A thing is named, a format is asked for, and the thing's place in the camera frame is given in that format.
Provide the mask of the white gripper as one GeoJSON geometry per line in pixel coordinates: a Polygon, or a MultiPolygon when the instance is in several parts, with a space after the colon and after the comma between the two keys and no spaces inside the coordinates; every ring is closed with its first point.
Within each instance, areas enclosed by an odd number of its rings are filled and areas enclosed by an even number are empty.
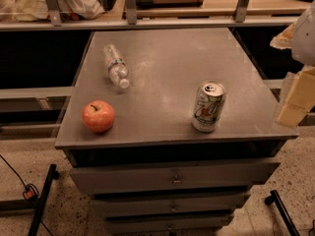
{"type": "Polygon", "coordinates": [[[294,127],[315,106],[315,1],[270,46],[291,49],[292,58],[305,65],[297,74],[288,73],[281,88],[276,122],[294,127]]]}

